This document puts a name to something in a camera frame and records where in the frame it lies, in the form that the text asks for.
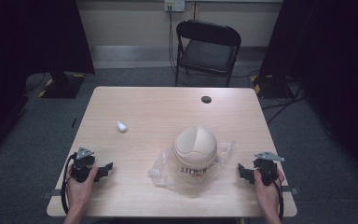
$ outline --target plastic bag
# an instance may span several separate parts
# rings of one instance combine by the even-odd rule
[[[235,147],[235,141],[217,145],[217,157],[210,167],[204,169],[189,169],[179,161],[174,152],[174,146],[162,150],[148,172],[158,187],[167,189],[204,189],[213,178],[226,167],[227,159]]]

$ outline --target white wall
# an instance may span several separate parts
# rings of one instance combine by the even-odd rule
[[[281,3],[186,2],[185,12],[172,14],[173,44],[176,24],[196,19],[229,25],[247,47],[269,44]],[[168,46],[170,17],[162,1],[78,1],[83,26],[92,46]]]

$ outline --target electrical outlet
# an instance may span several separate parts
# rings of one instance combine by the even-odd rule
[[[164,0],[164,10],[169,11],[185,11],[185,0]]]
[[[164,0],[164,10],[169,11],[169,7],[171,7],[171,11],[174,11],[175,0]]]
[[[185,0],[175,0],[175,11],[185,11]]]

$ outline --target human hand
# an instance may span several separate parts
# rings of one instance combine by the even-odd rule
[[[72,165],[68,168],[66,172],[67,178],[67,187],[66,195],[68,196],[69,211],[66,216],[64,223],[78,223],[83,216],[84,208],[89,201],[92,186],[94,184],[94,178],[98,173],[98,166],[93,165],[92,169],[89,171],[89,176],[87,179],[79,183],[75,179],[70,178],[70,171],[72,170]]]
[[[278,179],[275,181],[277,186],[281,186],[284,180],[284,176],[279,169]],[[278,216],[278,206],[280,204],[280,195],[277,192],[274,184],[265,186],[262,181],[261,173],[258,170],[254,170],[255,176],[255,191],[257,195],[258,203],[260,204],[264,218],[268,224],[281,223]]]

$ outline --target power cord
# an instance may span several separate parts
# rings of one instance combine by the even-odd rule
[[[272,179],[272,177],[263,169],[258,169],[259,171],[262,171],[271,181],[272,184],[274,184],[275,189],[278,192],[278,197],[279,197],[279,219],[282,220],[283,218],[283,209],[284,209],[284,204],[283,204],[283,190],[282,190],[282,181],[281,179],[278,177],[279,182],[280,182],[280,186],[277,185],[277,183],[275,183],[275,181]]]
[[[279,114],[281,114],[281,112],[282,112],[285,108],[287,108],[287,106],[289,106],[289,105],[294,105],[295,102],[298,102],[298,101],[303,100],[303,99],[305,98],[305,95],[302,96],[301,98],[297,99],[297,97],[298,97],[298,95],[299,95],[299,93],[300,93],[301,90],[302,90],[302,86],[300,86],[300,88],[298,88],[298,90],[297,90],[295,96],[293,97],[293,100],[290,99],[290,102],[288,102],[288,103],[279,104],[279,105],[271,105],[271,106],[267,106],[267,107],[262,108],[262,110],[265,110],[265,109],[270,109],[270,108],[273,108],[273,107],[283,106],[283,108],[281,108],[271,119],[269,119],[269,121],[267,121],[267,124],[270,124]]]
[[[66,173],[68,171],[69,161],[74,160],[75,158],[76,158],[76,153],[68,158],[65,164],[65,169],[63,170],[63,179],[62,179],[62,186],[61,186],[61,202],[65,214],[68,214],[69,211],[68,204],[66,203],[66,185],[68,184],[68,180],[72,178],[70,177],[68,180],[66,180]]]
[[[172,7],[171,6],[168,6],[168,15],[170,16],[170,34],[169,34],[168,52],[170,54],[170,65],[171,65],[172,72],[174,75],[176,75],[176,73],[175,73],[176,65],[173,60],[173,32],[172,32]]]

